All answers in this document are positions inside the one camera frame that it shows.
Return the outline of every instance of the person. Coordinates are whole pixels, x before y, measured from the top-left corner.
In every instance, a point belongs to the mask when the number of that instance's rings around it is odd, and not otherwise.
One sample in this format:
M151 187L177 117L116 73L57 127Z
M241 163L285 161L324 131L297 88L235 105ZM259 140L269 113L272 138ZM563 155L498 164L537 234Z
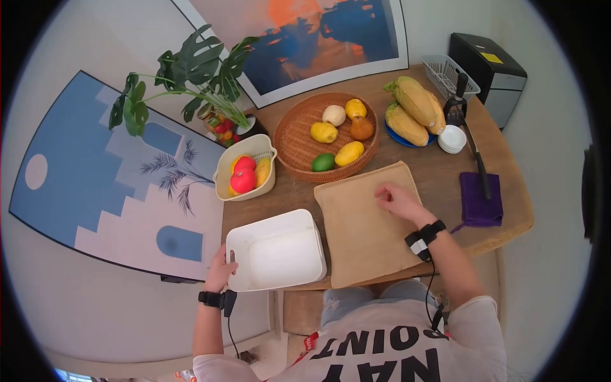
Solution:
M437 221L394 183L379 185L372 197L380 208L411 220L419 230ZM437 302L419 281L398 281L379 299L370 288L330 289L324 294L318 338L310 337L312 349L269 381L505 381L505 346L495 301L446 230L428 248L456 307L448 318L449 336L431 327L429 315L437 311ZM203 289L220 292L236 269L237 264L225 263L221 247ZM199 382L258 381L245 362L223 354L218 308L200 303L193 355Z

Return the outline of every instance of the brown pear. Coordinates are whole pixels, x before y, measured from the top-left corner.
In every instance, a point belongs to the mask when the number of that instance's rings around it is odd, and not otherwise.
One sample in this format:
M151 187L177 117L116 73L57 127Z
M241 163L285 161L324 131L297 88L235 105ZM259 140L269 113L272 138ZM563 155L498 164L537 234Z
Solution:
M350 135L357 141L366 141L373 135L373 125L367 118L355 116L350 125Z

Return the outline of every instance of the appliance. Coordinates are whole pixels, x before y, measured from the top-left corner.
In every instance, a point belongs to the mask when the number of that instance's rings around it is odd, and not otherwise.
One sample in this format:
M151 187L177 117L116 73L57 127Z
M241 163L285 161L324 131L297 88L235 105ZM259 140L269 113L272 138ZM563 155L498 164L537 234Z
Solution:
M453 33L448 55L481 88L477 97L503 130L524 89L526 71L486 37Z

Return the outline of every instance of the white t-shirt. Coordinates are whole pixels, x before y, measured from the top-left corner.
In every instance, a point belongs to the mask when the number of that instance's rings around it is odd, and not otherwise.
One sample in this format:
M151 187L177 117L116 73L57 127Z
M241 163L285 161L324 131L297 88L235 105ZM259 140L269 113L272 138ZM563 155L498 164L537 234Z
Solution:
M431 317L434 307L428 306ZM489 296L448 318L448 338L431 330L425 303L372 304L327 324L314 348L269 382L506 381L505 346ZM224 354L193 359L198 382L259 381L243 361Z

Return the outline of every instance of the white storage basket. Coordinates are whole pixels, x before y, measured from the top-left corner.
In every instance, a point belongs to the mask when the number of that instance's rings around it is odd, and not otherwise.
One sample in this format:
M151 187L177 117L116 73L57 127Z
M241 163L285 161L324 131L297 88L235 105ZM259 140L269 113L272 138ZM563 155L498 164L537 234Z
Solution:
M227 256L240 265L229 275L229 289L236 292L287 288L327 274L320 233L303 208L232 229Z
M463 98L469 101L471 97L481 92L475 81L450 56L434 54L432 56L422 56L420 59L425 66L426 76L446 101L456 95L456 82L458 81L458 74L461 72L467 75L467 87Z
M269 177L261 187L255 188L247 193L231 196L229 194L229 180L231 179L231 163L240 155L248 154L259 163L262 158L271 159L271 170ZM271 146L269 137L265 134L257 134L248 137L243 141L231 145L221 155L219 164L214 173L214 187L216 188L216 196L224 202L237 202L239 200L248 200L253 197L261 196L269 192L276 184L276 165L274 159L278 155L278 151Z

